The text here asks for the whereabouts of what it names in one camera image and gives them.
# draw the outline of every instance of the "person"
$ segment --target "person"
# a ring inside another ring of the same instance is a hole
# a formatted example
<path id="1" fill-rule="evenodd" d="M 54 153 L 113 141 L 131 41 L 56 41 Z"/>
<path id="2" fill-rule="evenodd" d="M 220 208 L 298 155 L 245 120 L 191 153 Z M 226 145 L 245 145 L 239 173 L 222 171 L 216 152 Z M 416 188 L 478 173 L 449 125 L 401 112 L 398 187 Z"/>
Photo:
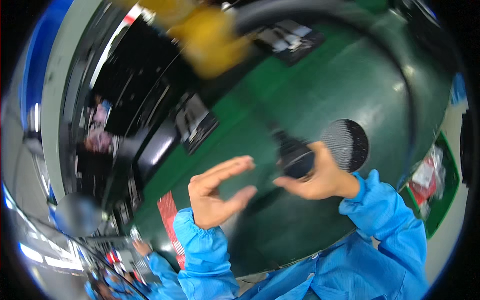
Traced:
<path id="1" fill-rule="evenodd" d="M 187 300 L 178 281 L 178 274 L 168 261 L 153 252 L 146 243 L 134 241 L 133 246 L 145 258 L 152 273 L 160 278 L 161 284 L 152 282 L 144 285 L 130 273 L 124 274 L 125 279 L 149 300 Z M 143 300 L 123 279 L 109 271 L 104 273 L 102 279 L 87 281 L 85 290 L 93 300 Z"/>
<path id="2" fill-rule="evenodd" d="M 224 180 L 255 168 L 249 156 L 233 158 L 191 178 L 191 208 L 180 210 L 173 223 L 185 251 L 185 269 L 178 279 L 188 299 L 414 300 L 423 296 L 428 284 L 422 221 L 392 186 L 380 182 L 377 170 L 364 180 L 358 173 L 340 170 L 323 143 L 309 147 L 316 158 L 308 180 L 280 177 L 274 184 L 308 201 L 343 197 L 339 213 L 355 223 L 356 232 L 310 258 L 268 273 L 238 297 L 227 239 L 219 225 L 245 208 L 257 189 L 247 186 L 226 202 L 219 198 L 217 187 Z M 380 241 L 378 250 L 371 236 Z"/>

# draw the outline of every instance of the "blue anti-static jacket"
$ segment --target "blue anti-static jacket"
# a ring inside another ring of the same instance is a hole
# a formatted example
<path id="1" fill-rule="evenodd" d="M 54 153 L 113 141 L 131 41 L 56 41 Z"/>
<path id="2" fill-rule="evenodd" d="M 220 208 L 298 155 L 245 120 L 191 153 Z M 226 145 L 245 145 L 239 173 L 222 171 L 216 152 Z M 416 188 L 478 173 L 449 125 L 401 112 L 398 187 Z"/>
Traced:
<path id="1" fill-rule="evenodd" d="M 344 199 L 338 210 L 350 217 L 357 232 L 323 252 L 269 273 L 238 299 L 415 300 L 423 296 L 428 289 L 423 223 L 392 186 L 380 182 L 377 170 L 367 180 L 354 175 L 360 192 L 354 199 Z M 188 299 L 236 299 L 239 286 L 230 271 L 222 229 L 198 228 L 190 208 L 179 211 L 173 226 L 185 249 L 185 270 L 178 278 Z M 370 236 L 380 241 L 378 250 Z"/>
<path id="2" fill-rule="evenodd" d="M 172 269 L 165 258 L 158 253 L 153 252 L 145 259 L 148 262 L 152 273 L 157 275 L 162 283 L 148 283 L 147 285 L 144 285 L 134 279 L 132 284 L 141 291 L 142 294 L 144 294 L 149 300 L 187 300 L 187 296 L 185 296 L 177 279 L 178 274 Z M 123 280 L 114 282 L 109 276 L 107 276 L 105 281 L 113 290 L 113 297 L 121 300 L 143 300 L 143 298 Z M 85 291 L 90 298 L 96 300 L 96 293 L 92 290 L 89 282 L 85 285 Z"/>

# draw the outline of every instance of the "black cable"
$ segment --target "black cable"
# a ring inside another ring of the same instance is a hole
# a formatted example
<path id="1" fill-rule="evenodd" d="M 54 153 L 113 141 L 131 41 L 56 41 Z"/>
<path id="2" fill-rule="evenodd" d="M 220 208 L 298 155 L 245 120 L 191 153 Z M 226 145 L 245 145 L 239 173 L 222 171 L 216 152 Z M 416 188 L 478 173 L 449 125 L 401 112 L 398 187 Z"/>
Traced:
<path id="1" fill-rule="evenodd" d="M 34 219 L 35 221 L 37 221 L 38 223 L 42 224 L 43 226 L 47 226 L 51 229 L 53 229 L 54 231 L 57 231 L 59 233 L 61 233 L 62 235 L 66 236 L 67 238 L 75 241 L 77 244 L 81 245 L 85 250 L 87 250 L 87 252 L 90 253 L 90 255 L 92 255 L 93 257 L 95 257 L 97 259 L 97 261 L 100 261 L 102 263 L 102 265 L 104 267 L 106 267 L 109 271 L 115 273 L 118 275 L 118 277 L 120 277 L 129 287 L 131 287 L 135 292 L 137 292 L 140 297 L 142 297 L 144 300 L 148 300 L 148 298 L 139 290 L 137 289 L 132 283 L 130 283 L 126 278 L 124 278 L 122 275 L 120 275 L 119 273 L 117 273 L 117 271 L 115 271 L 114 268 L 112 268 L 107 262 L 105 262 L 103 260 L 102 257 L 99 257 L 96 253 L 94 253 L 92 250 L 90 250 L 88 248 L 88 246 L 83 242 L 83 241 L 80 241 L 79 239 L 77 238 L 74 238 L 66 233 L 63 233 L 61 230 L 58 230 L 56 229 L 55 227 L 53 227 L 52 225 L 50 224 L 47 224 L 45 222 L 43 222 L 42 220 L 38 219 L 37 217 L 34 217 L 34 216 L 30 216 L 30 215 L 27 215 L 25 214 L 28 218 L 31 218 L 31 219 Z"/>
<path id="2" fill-rule="evenodd" d="M 410 164 L 413 160 L 413 154 L 417 142 L 417 110 L 413 96 L 413 90 L 408 83 L 407 76 L 402 70 L 401 63 L 395 57 L 390 48 L 380 40 L 368 28 L 359 24 L 354 24 L 337 14 L 341 2 L 336 0 L 260 0 L 254 3 L 242 6 L 238 9 L 235 30 L 238 35 L 243 36 L 258 27 L 266 24 L 274 24 L 283 20 L 309 20 L 309 21 L 327 21 L 345 26 L 352 31 L 368 38 L 394 65 L 405 84 L 406 104 L 407 104 L 407 123 L 408 123 L 408 145 L 406 160 L 402 177 L 397 183 L 397 189 L 410 174 Z"/>

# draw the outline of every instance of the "workstation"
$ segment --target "workstation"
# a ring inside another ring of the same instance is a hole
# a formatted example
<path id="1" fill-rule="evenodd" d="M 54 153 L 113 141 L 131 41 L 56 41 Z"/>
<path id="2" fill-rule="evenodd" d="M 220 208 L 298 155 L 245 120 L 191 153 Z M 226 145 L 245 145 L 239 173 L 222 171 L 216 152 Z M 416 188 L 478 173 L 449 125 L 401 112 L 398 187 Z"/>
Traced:
<path id="1" fill-rule="evenodd" d="M 297 28 L 288 31 L 306 28 L 313 46 L 306 44 L 305 35 L 297 36 L 300 43 L 287 43 L 293 48 L 281 54 L 258 30 L 245 60 L 204 79 L 183 57 L 180 45 L 152 25 L 148 9 L 126 20 L 124 11 L 114 6 L 85 5 L 99 28 L 88 23 L 79 33 L 71 70 L 97 60 L 99 71 L 95 67 L 84 77 L 66 76 L 66 96 L 55 98 L 48 83 L 43 91 L 52 97 L 42 103 L 42 113 L 59 110 L 53 109 L 54 99 L 64 108 L 58 124 L 42 120 L 42 131 L 54 133 L 42 138 L 57 199 L 87 192 L 83 188 L 90 186 L 84 183 L 86 174 L 79 176 L 82 168 L 74 158 L 76 146 L 88 136 L 84 113 L 99 95 L 112 105 L 103 128 L 118 137 L 118 146 L 104 153 L 108 162 L 96 175 L 101 180 L 95 181 L 104 186 L 95 187 L 95 196 L 120 235 L 135 228 L 176 271 L 183 264 L 182 249 L 172 223 L 177 211 L 190 207 L 190 178 L 235 156 L 252 156 L 256 169 L 225 182 L 221 196 L 229 198 L 249 184 L 259 190 L 244 211 L 221 226 L 235 277 L 291 265 L 354 232 L 352 221 L 338 212 L 340 198 L 306 201 L 273 185 L 282 167 L 269 123 L 303 143 L 324 141 L 341 168 L 363 177 L 377 169 L 383 182 L 401 190 L 440 136 L 456 70 L 418 42 L 414 21 L 404 9 L 385 1 L 347 4 L 343 14 L 381 39 L 401 72 L 368 36 L 309 19 L 296 20 L 291 26 Z M 108 26 L 100 28 L 102 22 Z M 118 30 L 121 22 L 127 29 Z M 276 24 L 269 29 L 278 32 L 285 26 Z M 97 38 L 88 39 L 93 32 Z M 290 35 L 275 38 L 287 41 Z M 97 47 L 94 54 L 85 50 L 92 45 Z M 100 63 L 103 53 L 108 59 Z M 58 142 L 45 143 L 49 138 Z M 65 151 L 58 155 L 57 149 L 46 149 L 55 145 Z"/>

